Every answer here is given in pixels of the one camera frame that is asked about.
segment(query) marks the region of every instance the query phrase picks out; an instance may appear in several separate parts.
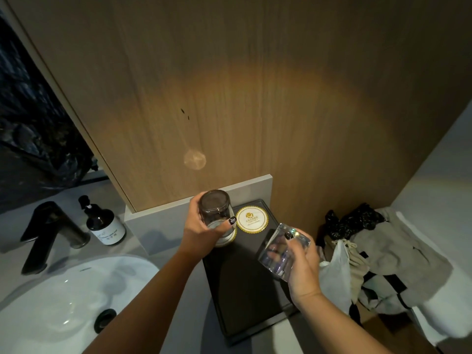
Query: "white plastic bag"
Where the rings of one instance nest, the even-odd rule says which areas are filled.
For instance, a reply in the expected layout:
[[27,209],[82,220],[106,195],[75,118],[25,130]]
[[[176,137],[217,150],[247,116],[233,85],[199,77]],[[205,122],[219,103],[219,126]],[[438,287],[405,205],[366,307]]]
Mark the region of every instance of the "white plastic bag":
[[351,270],[349,253],[338,241],[331,262],[320,263],[320,287],[323,294],[340,310],[349,315],[351,306]]

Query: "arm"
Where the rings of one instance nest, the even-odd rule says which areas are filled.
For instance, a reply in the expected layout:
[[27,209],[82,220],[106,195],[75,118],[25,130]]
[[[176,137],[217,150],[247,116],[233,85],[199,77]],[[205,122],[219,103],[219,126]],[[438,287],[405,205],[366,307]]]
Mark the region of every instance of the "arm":
[[209,230],[198,214],[197,203],[203,194],[190,201],[184,236],[177,253],[103,329],[84,354],[158,353],[161,350],[193,268],[236,221],[231,218]]
[[313,238],[299,231],[311,239],[311,244],[305,254],[296,239],[288,241],[288,246],[295,256],[289,278],[290,294],[326,352],[389,354],[389,350],[323,295],[318,280],[320,258],[316,253]]

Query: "person's left hand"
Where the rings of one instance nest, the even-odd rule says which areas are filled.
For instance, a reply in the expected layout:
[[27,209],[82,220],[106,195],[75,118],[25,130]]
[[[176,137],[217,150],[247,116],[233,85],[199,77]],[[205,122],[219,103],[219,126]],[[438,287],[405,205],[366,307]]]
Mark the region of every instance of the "person's left hand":
[[233,216],[218,227],[209,229],[198,211],[198,201],[205,193],[206,191],[203,191],[190,200],[184,237],[178,249],[180,253],[190,255],[196,262],[208,255],[215,247],[216,241],[236,223],[236,217]]

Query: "pile of clothes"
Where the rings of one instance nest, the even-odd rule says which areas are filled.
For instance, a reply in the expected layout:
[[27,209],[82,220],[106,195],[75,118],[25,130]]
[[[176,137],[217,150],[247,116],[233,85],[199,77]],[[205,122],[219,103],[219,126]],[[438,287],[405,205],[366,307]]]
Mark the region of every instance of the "pile of clothes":
[[398,314],[432,298],[451,274],[447,259],[420,241],[392,208],[363,203],[340,220],[330,210],[325,220],[324,234],[348,249],[352,303]]

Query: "round light spot on wall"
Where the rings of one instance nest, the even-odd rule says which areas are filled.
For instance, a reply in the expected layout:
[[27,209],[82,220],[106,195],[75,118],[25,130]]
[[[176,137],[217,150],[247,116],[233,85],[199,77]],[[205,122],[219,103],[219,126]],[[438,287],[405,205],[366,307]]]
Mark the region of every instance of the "round light spot on wall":
[[192,170],[201,170],[206,165],[206,156],[201,151],[190,149],[184,155],[184,164]]

